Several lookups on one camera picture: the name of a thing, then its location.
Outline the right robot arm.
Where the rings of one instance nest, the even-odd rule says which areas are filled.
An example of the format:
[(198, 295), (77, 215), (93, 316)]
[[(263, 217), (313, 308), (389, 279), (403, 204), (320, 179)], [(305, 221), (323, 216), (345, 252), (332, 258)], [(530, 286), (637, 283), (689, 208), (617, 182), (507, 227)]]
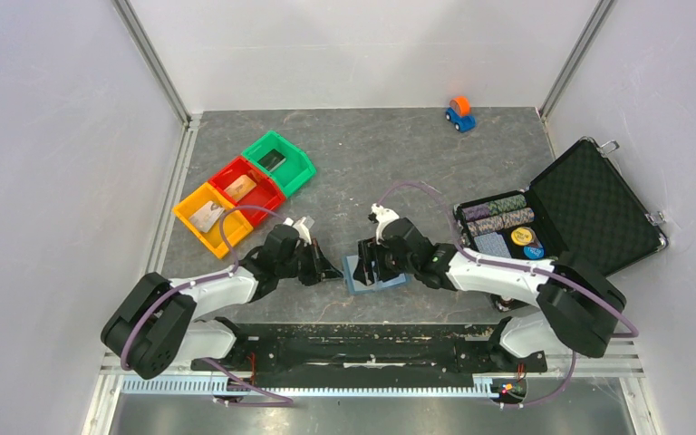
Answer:
[(624, 321), (626, 298), (607, 278), (571, 252), (558, 259), (521, 260), (432, 243), (406, 217), (378, 225), (357, 244), (355, 281), (378, 284), (411, 275), (428, 288), (474, 291), (507, 298), (536, 311), (508, 319), (488, 343), (489, 362), (509, 370), (532, 353), (566, 348), (600, 358)]

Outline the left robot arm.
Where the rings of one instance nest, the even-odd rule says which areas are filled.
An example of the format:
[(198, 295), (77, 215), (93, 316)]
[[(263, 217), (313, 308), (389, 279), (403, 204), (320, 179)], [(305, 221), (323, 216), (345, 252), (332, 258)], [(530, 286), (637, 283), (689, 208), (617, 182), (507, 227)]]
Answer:
[(241, 367), (247, 343), (228, 321), (201, 317), (262, 299), (280, 281), (317, 285), (343, 278), (324, 255), (304, 222), (277, 224), (262, 245), (214, 274), (168, 279), (142, 276), (101, 329), (101, 342), (125, 371), (142, 379), (161, 375), (174, 362), (216, 358), (227, 369)]

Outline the blue leather card holder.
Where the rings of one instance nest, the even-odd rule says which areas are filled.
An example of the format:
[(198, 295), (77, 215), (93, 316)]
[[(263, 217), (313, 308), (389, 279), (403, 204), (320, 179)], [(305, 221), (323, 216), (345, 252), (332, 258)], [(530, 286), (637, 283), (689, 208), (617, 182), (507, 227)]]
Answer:
[(365, 295), (370, 293), (376, 293), (384, 290), (389, 290), (392, 288), (401, 287), (407, 285), (411, 282), (411, 277), (409, 275), (400, 274), (387, 281), (382, 281), (377, 274), (372, 274), (374, 281), (366, 285), (361, 281), (353, 278), (353, 272), (358, 266), (358, 256), (344, 256), (343, 257), (343, 271), (345, 277), (345, 283), (350, 295)]

